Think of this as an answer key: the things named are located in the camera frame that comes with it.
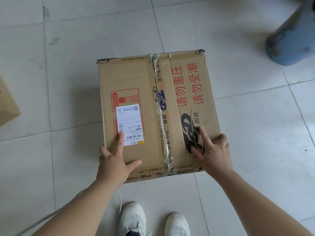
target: blue container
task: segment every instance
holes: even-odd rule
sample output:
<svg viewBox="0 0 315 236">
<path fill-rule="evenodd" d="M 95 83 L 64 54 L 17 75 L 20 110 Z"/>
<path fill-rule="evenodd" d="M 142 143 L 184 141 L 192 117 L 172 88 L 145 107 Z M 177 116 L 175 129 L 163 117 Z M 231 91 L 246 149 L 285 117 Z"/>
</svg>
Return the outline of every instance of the blue container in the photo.
<svg viewBox="0 0 315 236">
<path fill-rule="evenodd" d="M 281 65 L 293 65 L 315 54 L 315 0 L 305 1 L 266 40 L 267 55 Z"/>
</svg>

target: white cable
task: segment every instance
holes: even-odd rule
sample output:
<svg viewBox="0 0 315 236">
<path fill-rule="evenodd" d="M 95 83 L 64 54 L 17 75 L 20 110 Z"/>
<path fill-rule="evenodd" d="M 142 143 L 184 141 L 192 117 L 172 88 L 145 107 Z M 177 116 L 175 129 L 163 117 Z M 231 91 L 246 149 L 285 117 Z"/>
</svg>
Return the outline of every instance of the white cable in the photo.
<svg viewBox="0 0 315 236">
<path fill-rule="evenodd" d="M 80 191 L 70 202 L 72 202 L 75 198 L 79 197 L 86 189 Z M 119 208 L 119 214 L 121 211 L 121 206 L 122 206 L 122 201 L 121 201 L 121 195 L 119 193 L 118 190 L 116 190 L 118 195 L 119 195 L 119 200 L 120 200 L 120 208 Z M 51 214 L 46 215 L 44 218 L 38 220 L 36 223 L 32 224 L 31 226 L 27 227 L 26 229 L 22 230 L 21 232 L 19 232 L 18 234 L 15 234 L 14 236 L 21 236 L 23 234 L 25 234 L 27 231 L 31 230 L 32 228 L 34 228 L 35 226 L 39 225 L 41 222 L 51 218 L 52 216 L 56 215 L 60 210 L 62 210 L 66 205 L 62 206 L 60 209 L 56 210 L 55 212 L 52 212 Z"/>
</svg>

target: brown cardboard box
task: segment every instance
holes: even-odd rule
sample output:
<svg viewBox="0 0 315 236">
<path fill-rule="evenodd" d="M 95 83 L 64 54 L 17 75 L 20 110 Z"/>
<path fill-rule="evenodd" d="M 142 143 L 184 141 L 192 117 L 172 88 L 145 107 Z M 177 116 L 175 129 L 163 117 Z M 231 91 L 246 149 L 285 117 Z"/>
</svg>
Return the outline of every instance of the brown cardboard box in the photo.
<svg viewBox="0 0 315 236">
<path fill-rule="evenodd" d="M 0 75 L 0 126 L 21 114 L 9 89 Z"/>
<path fill-rule="evenodd" d="M 142 160 L 126 182 L 201 171 L 191 155 L 191 147 L 203 152 L 199 126 L 212 139 L 220 135 L 204 50 L 98 65 L 105 146 L 114 150 L 123 129 L 124 145 L 134 144 L 124 147 L 124 161 Z"/>
</svg>

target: shoe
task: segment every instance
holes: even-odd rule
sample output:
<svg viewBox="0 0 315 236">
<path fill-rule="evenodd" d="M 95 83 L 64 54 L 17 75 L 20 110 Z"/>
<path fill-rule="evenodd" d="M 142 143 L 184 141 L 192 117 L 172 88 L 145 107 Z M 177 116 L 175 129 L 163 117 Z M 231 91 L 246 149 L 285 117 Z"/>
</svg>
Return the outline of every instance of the shoe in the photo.
<svg viewBox="0 0 315 236">
<path fill-rule="evenodd" d="M 125 236 L 128 232 L 133 231 L 140 236 L 145 236 L 146 223 L 146 215 L 141 205 L 137 202 L 131 202 L 122 210 L 117 224 L 117 235 Z"/>
<path fill-rule="evenodd" d="M 190 236 L 186 218 L 179 213 L 171 213 L 166 221 L 165 236 Z"/>
</svg>

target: hand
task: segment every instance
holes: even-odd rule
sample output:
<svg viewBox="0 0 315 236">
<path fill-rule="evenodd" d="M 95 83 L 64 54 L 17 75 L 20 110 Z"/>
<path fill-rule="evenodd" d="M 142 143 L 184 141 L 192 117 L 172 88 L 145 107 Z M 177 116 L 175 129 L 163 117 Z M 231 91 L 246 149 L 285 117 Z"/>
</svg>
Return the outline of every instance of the hand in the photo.
<svg viewBox="0 0 315 236">
<path fill-rule="evenodd" d="M 126 165 L 123 160 L 123 147 L 123 131 L 119 133 L 117 150 L 114 154 L 110 153 L 104 146 L 100 147 L 100 166 L 96 181 L 105 181 L 117 189 L 127 180 L 129 174 L 142 163 L 141 160 L 136 160 Z"/>
<path fill-rule="evenodd" d="M 235 172 L 226 135 L 222 134 L 218 143 L 213 144 L 203 127 L 199 127 L 199 131 L 204 143 L 204 155 L 197 149 L 191 149 L 198 165 L 201 165 L 215 180 L 225 174 Z"/>
</svg>

